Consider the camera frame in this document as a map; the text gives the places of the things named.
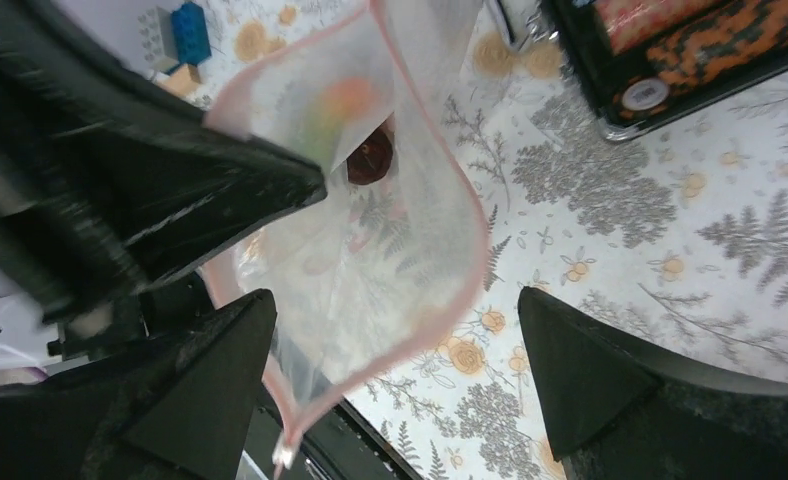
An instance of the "orange packaging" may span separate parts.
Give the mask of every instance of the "orange packaging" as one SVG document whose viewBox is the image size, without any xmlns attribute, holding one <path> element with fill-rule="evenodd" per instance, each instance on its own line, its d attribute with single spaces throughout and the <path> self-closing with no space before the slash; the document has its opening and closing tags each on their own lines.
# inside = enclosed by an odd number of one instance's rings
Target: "orange packaging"
<svg viewBox="0 0 788 480">
<path fill-rule="evenodd" d="M 618 55 L 719 3 L 719 0 L 598 0 L 612 53 Z"/>
</svg>

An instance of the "orange flower print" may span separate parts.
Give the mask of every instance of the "orange flower print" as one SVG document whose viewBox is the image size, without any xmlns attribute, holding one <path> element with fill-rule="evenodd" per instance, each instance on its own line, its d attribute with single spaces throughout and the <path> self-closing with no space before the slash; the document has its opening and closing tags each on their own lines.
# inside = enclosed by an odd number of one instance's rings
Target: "orange flower print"
<svg viewBox="0 0 788 480">
<path fill-rule="evenodd" d="M 297 8 L 291 5 L 285 5 L 282 10 L 279 11 L 279 24 L 284 26 L 289 26 L 294 23 L 294 20 L 297 19 Z"/>
<path fill-rule="evenodd" d="M 568 270 L 562 275 L 562 285 L 565 285 L 566 282 L 577 283 L 582 281 L 591 273 L 589 265 L 597 262 L 593 258 L 586 258 L 585 247 L 578 248 L 573 259 L 566 255 L 562 255 L 561 258 L 568 265 Z"/>
<path fill-rule="evenodd" d="M 465 375 L 477 375 L 485 368 L 485 353 L 473 341 L 459 341 L 449 346 L 453 367 Z"/>
<path fill-rule="evenodd" d="M 656 154 L 659 156 L 659 163 L 673 162 L 677 158 L 677 154 L 671 147 L 659 148 L 656 150 Z"/>
<path fill-rule="evenodd" d="M 788 179 L 788 161 L 785 160 L 778 161 L 776 172 L 778 177 Z"/>
<path fill-rule="evenodd" d="M 492 31 L 480 38 L 473 51 L 477 71 L 492 77 L 505 77 L 515 68 L 512 56 L 499 32 Z"/>
<path fill-rule="evenodd" d="M 459 342 L 461 342 L 459 337 L 454 337 L 452 331 L 448 332 L 447 336 L 438 342 L 438 345 L 435 347 L 435 351 L 442 355 L 449 355 L 450 347 L 456 345 Z"/>
<path fill-rule="evenodd" d="M 253 20 L 243 27 L 235 37 L 235 56 L 238 60 L 249 63 L 267 53 L 269 40 L 264 25 Z"/>
<path fill-rule="evenodd" d="M 651 270 L 659 274 L 660 285 L 665 282 L 676 282 L 682 278 L 685 271 L 683 259 L 671 251 L 668 251 L 661 260 L 651 260 L 647 264 L 652 267 Z"/>
<path fill-rule="evenodd" d="M 539 42 L 532 46 L 522 63 L 534 78 L 555 78 L 562 67 L 562 50 L 553 42 Z"/>
<path fill-rule="evenodd" d="M 452 448 L 447 447 L 447 454 L 450 455 L 450 465 L 453 466 L 453 470 L 458 470 L 462 465 L 465 464 L 465 459 L 462 458 L 458 448 L 453 450 Z"/>
<path fill-rule="evenodd" d="M 509 368 L 516 374 L 529 371 L 529 359 L 527 358 L 526 349 L 524 347 L 519 345 L 512 350 L 512 358 L 509 359 Z"/>
<path fill-rule="evenodd" d="M 706 176 L 701 172 L 689 170 L 688 167 L 669 172 L 669 175 L 677 181 L 671 186 L 680 192 L 679 200 L 683 208 L 688 208 L 689 202 L 699 197 L 706 188 Z"/>
<path fill-rule="evenodd" d="M 504 317 L 502 313 L 491 310 L 490 308 L 491 307 L 489 307 L 487 312 L 482 314 L 482 326 L 489 332 L 497 335 L 506 328 L 506 317 Z"/>
<path fill-rule="evenodd" d="M 520 345 L 512 349 L 512 356 L 509 358 L 509 369 L 512 376 L 518 381 L 518 405 L 521 415 L 524 415 L 524 385 L 529 386 L 529 358 L 526 349 Z"/>
<path fill-rule="evenodd" d="M 541 271 L 535 270 L 532 274 L 532 279 L 526 284 L 518 282 L 518 289 L 524 287 L 532 287 L 541 290 L 544 293 L 550 293 L 550 282 L 541 279 Z"/>
<path fill-rule="evenodd" d="M 741 152 L 737 138 L 731 138 L 730 143 L 732 144 L 732 150 L 722 153 L 721 156 L 718 157 L 718 163 L 730 168 L 747 168 L 744 161 L 753 157 Z"/>
<path fill-rule="evenodd" d="M 702 173 L 690 173 L 683 180 L 683 196 L 695 198 L 706 188 L 706 177 Z"/>
</svg>

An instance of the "white plastic part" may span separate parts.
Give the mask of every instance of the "white plastic part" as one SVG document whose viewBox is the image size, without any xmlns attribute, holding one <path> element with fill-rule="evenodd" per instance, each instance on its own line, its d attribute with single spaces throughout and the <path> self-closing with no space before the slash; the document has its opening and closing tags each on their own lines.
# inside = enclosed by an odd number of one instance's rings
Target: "white plastic part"
<svg viewBox="0 0 788 480">
<path fill-rule="evenodd" d="M 144 61 L 151 68 L 163 72 L 179 63 L 170 12 L 160 7 L 147 9 L 138 15 L 138 33 Z"/>
<path fill-rule="evenodd" d="M 43 326 L 41 316 L 40 306 L 0 272 L 0 370 L 61 361 L 47 354 L 47 343 L 58 339 L 58 330 Z"/>
<path fill-rule="evenodd" d="M 297 457 L 297 449 L 291 448 L 285 445 L 285 432 L 279 434 L 279 438 L 276 440 L 276 448 L 273 450 L 273 464 L 274 465 L 281 465 L 286 470 L 291 469 L 291 465 L 294 464 L 294 458 Z"/>
</svg>

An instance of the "label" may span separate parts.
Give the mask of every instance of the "label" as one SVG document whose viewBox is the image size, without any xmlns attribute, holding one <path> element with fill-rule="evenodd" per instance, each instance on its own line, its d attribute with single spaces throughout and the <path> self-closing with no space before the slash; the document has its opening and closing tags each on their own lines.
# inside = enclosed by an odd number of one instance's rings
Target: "label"
<svg viewBox="0 0 788 480">
<path fill-rule="evenodd" d="M 658 78 L 645 78 L 634 83 L 624 92 L 621 103 L 627 110 L 650 110 L 668 98 L 668 85 Z"/>
</svg>

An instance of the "tablecloth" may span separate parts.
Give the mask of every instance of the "tablecloth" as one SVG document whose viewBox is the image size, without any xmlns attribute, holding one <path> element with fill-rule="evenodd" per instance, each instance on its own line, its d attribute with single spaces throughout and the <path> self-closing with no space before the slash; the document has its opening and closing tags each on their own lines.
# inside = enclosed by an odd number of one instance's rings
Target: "tablecloth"
<svg viewBox="0 0 788 480">
<path fill-rule="evenodd" d="M 198 0 L 208 108 L 250 61 L 347 0 Z M 509 56 L 485 12 L 445 135 L 491 227 L 472 314 L 349 400 L 426 478 L 562 479 L 515 305 L 542 289 L 723 368 L 788 382 L 788 73 L 638 140 L 604 142 L 555 46 Z"/>
</svg>

